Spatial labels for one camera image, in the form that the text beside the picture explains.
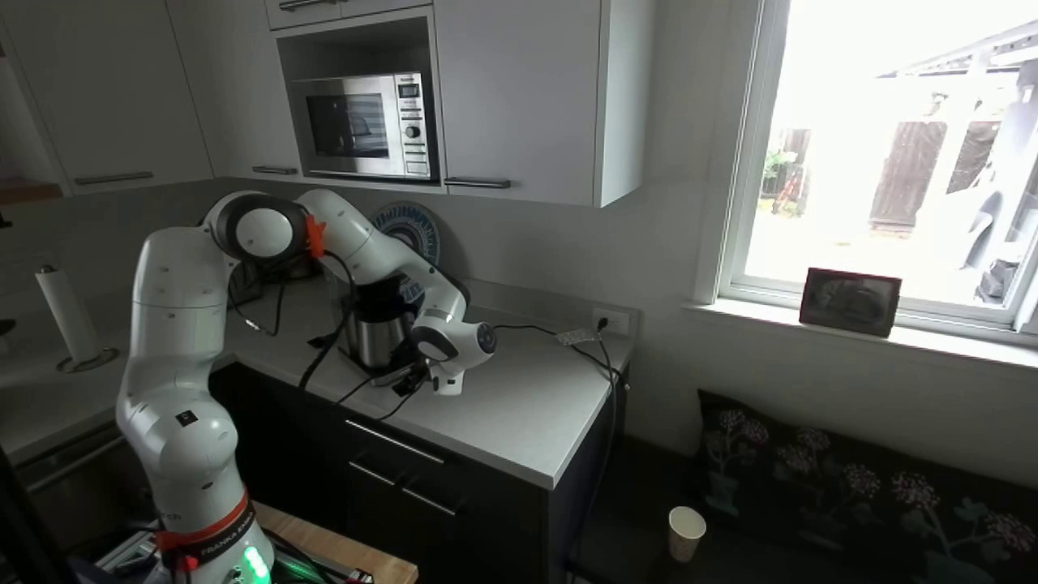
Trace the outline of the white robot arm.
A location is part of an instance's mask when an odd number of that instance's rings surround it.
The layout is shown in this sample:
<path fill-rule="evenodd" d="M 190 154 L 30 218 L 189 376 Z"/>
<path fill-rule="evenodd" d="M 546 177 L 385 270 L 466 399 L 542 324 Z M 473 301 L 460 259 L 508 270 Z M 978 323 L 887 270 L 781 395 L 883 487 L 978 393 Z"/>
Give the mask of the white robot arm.
<path fill-rule="evenodd" d="M 411 341 L 440 395 L 457 395 L 464 374 L 495 350 L 494 332 L 466 318 L 466 297 L 438 266 L 328 187 L 295 200 L 229 193 L 199 227 L 150 235 L 132 277 L 129 350 L 113 406 L 160 515 L 160 565 L 146 584 L 275 577 L 275 546 L 236 472 L 239 434 L 211 395 L 211 370 L 225 358 L 233 270 L 293 258 L 311 258 L 353 286 L 411 278 L 423 290 Z"/>

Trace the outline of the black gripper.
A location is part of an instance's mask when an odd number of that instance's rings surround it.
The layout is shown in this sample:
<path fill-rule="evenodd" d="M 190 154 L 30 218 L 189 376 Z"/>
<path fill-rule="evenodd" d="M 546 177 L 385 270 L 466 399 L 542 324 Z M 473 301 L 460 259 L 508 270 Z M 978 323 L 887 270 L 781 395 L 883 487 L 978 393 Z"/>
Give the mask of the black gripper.
<path fill-rule="evenodd" d="M 428 365 L 416 365 L 396 385 L 394 385 L 394 393 L 396 395 L 411 395 L 411 393 L 419 393 L 425 383 L 428 383 Z"/>

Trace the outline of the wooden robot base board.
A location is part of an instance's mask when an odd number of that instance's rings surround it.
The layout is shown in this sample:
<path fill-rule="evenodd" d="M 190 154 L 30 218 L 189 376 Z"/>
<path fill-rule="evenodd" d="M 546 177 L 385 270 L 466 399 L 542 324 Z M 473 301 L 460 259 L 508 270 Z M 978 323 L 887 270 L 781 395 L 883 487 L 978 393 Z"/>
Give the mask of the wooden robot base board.
<path fill-rule="evenodd" d="M 373 584 L 419 584 L 419 568 L 411 563 L 380 552 L 366 543 L 331 531 L 266 502 L 256 502 L 256 520 L 269 536 L 275 536 L 288 548 L 299 548 L 318 565 L 328 565 L 335 572 L 366 572 Z"/>

